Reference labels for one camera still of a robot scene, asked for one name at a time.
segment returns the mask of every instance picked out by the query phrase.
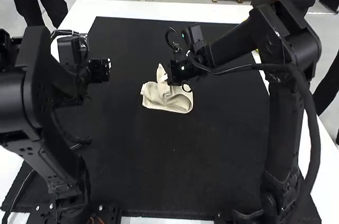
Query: gray floor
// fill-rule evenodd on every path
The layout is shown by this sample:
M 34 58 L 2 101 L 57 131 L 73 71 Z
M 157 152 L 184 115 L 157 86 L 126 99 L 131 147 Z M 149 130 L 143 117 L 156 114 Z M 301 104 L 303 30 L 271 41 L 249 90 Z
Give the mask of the gray floor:
M 212 3 L 211 0 L 156 0 L 158 2 L 182 2 L 182 3 Z M 75 0 L 66 0 L 68 6 L 71 7 Z M 237 4 L 236 0 L 223 0 L 218 3 Z M 250 0 L 246 0 L 244 4 L 249 4 Z M 24 19 L 16 12 L 13 0 L 0 0 L 0 27 L 6 29 L 12 36 L 22 35 L 25 29 Z M 319 35 L 322 45 L 323 54 L 318 63 L 316 77 L 314 78 L 311 90 L 317 87 L 319 82 L 325 76 L 331 63 L 333 62 L 339 49 L 339 16 L 335 15 L 319 15 L 313 13 L 326 13 L 327 9 L 319 3 L 309 10 L 306 20 L 314 28 Z M 53 26 L 43 10 L 43 17 L 46 25 L 51 30 Z M 334 139 L 339 128 L 339 97 L 331 104 L 331 106 L 320 117 L 327 131 Z

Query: beige towel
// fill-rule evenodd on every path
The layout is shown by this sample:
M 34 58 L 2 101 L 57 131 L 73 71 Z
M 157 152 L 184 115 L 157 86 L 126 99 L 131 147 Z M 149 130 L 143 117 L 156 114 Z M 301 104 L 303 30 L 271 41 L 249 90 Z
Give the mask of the beige towel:
M 142 105 L 148 109 L 165 110 L 186 114 L 193 109 L 193 93 L 187 93 L 180 86 L 167 84 L 167 73 L 159 64 L 157 82 L 147 82 L 141 88 Z

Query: table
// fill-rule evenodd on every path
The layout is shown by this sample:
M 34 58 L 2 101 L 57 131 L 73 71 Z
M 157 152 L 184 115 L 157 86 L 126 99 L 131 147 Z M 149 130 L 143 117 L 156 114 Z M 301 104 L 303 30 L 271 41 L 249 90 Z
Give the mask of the table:
M 150 19 L 165 21 L 195 21 L 208 23 L 241 23 L 248 17 L 251 6 L 246 5 L 214 5 L 214 4 L 180 4 L 180 3 L 147 3 L 126 1 L 77 0 L 60 26 L 60 29 L 72 29 L 88 32 L 96 16 L 122 17 L 133 19 Z M 52 54 L 58 57 L 56 42 L 52 44 Z M 253 53 L 256 62 L 260 62 L 257 53 Z M 323 223 L 338 223 L 337 206 L 339 205 L 339 152 L 320 120 L 319 129 L 322 141 L 322 158 L 317 181 L 311 193 Z M 299 166 L 303 176 L 307 173 L 310 152 L 310 139 L 306 114 L 302 126 Z M 0 147 L 0 201 L 5 198 L 20 167 L 22 159 Z M 13 213 L 9 223 L 26 223 L 29 214 Z M 200 220 L 169 220 L 150 218 L 123 218 L 128 223 L 169 223 L 169 224 L 200 224 Z

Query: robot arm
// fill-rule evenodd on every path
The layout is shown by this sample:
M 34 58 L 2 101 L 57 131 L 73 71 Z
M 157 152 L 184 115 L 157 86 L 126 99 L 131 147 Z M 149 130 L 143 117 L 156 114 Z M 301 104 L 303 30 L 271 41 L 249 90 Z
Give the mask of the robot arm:
M 90 180 L 83 159 L 66 144 L 54 110 L 82 105 L 90 83 L 109 80 L 110 61 L 81 56 L 81 37 L 63 42 L 76 62 L 51 55 L 45 27 L 27 28 L 22 39 L 0 32 L 0 144 L 21 156 L 47 182 L 59 218 L 86 223 Z
M 318 36 L 288 1 L 281 1 L 253 9 L 246 21 L 211 44 L 205 44 L 198 25 L 185 29 L 182 37 L 189 50 L 184 54 L 177 49 L 176 59 L 170 64 L 169 84 L 181 85 L 206 73 L 265 71 L 270 83 L 270 124 L 261 180 L 263 215 L 258 218 L 257 214 L 234 211 L 234 218 L 245 223 L 289 223 L 297 199 L 302 204 L 300 201 L 310 193 L 320 163 L 317 118 L 309 92 L 321 54 Z M 262 64 L 220 69 L 255 49 Z M 304 108 L 309 116 L 312 151 L 306 182 L 301 187 L 298 155 Z

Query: cable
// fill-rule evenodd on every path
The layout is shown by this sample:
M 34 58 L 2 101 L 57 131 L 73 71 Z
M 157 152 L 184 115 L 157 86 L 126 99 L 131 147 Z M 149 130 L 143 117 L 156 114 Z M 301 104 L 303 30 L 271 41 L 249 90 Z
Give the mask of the cable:
M 296 209 L 294 209 L 290 220 L 293 222 L 296 212 L 300 209 L 300 205 L 305 203 L 305 200 L 308 198 L 308 195 L 311 193 L 317 174 L 320 167 L 320 155 L 321 155 L 321 141 L 320 133 L 317 119 L 317 111 L 313 101 L 312 93 L 309 90 L 309 86 L 305 80 L 304 74 L 298 69 L 294 64 L 288 64 L 287 69 L 291 72 L 292 76 L 295 78 L 299 92 L 304 101 L 305 110 L 307 113 L 308 119 L 308 128 L 309 135 L 311 139 L 311 153 L 310 161 L 308 165 L 307 175 L 305 177 L 305 183 L 300 189 L 299 196 L 296 201 Z
M 78 32 L 75 32 L 73 30 L 54 30 L 54 31 L 52 31 L 52 34 L 51 34 L 51 43 L 54 41 L 54 39 L 56 37 L 67 36 L 67 35 L 80 36 L 80 34 Z
M 64 130 L 55 111 L 52 112 L 52 118 L 54 119 L 54 122 L 56 126 L 58 127 L 60 133 L 67 141 L 73 142 L 75 144 L 81 144 L 81 145 L 90 145 L 92 143 L 91 137 L 86 137 L 86 138 L 75 137 L 71 135 L 69 132 L 67 132 L 66 130 Z
M 14 206 L 16 205 L 18 199 L 19 199 L 20 196 L 21 196 L 22 189 L 23 189 L 23 188 L 25 187 L 25 185 L 27 184 L 27 181 L 29 180 L 29 178 L 32 178 L 32 177 L 33 177 L 32 174 L 35 174 L 35 173 L 36 173 L 36 172 L 35 172 L 35 170 L 33 169 L 33 170 L 27 175 L 27 177 L 25 178 L 25 180 L 23 181 L 23 183 L 22 183 L 22 185 L 21 185 L 19 191 L 17 192 L 17 194 L 16 194 L 16 196 L 15 196 L 15 198 L 14 198 L 12 204 L 11 204 L 10 209 L 9 209 L 8 211 L 5 212 L 5 214 L 4 214 L 3 218 L 2 218 L 2 224 L 7 224 L 7 223 L 8 223 L 8 218 L 9 218 L 9 216 L 11 215 L 11 212 L 12 212 Z
M 167 45 L 172 48 L 175 52 L 180 52 L 182 49 L 180 47 L 180 45 L 174 41 L 170 42 L 170 33 L 173 32 L 175 33 L 177 36 L 181 37 L 180 34 L 172 27 L 168 28 L 168 30 L 165 33 L 165 40 Z
M 285 65 L 279 65 L 279 64 L 246 64 L 246 65 L 241 65 L 241 66 L 237 66 L 237 67 L 233 67 L 231 69 L 226 69 L 226 70 L 222 70 L 222 71 L 214 71 L 212 69 L 210 69 L 209 67 L 198 63 L 197 61 L 195 61 L 193 59 L 193 57 L 190 55 L 190 51 L 187 52 L 186 56 L 188 56 L 189 61 L 196 66 L 199 69 L 202 69 L 204 71 L 207 71 L 208 73 L 215 75 L 215 76 L 220 76 L 220 75 L 224 75 L 227 73 L 235 73 L 235 72 L 240 72 L 240 71 L 247 71 L 247 70 L 253 70 L 253 69 L 257 69 L 257 70 L 266 70 L 266 71 L 275 71 L 275 70 L 286 70 L 286 66 Z

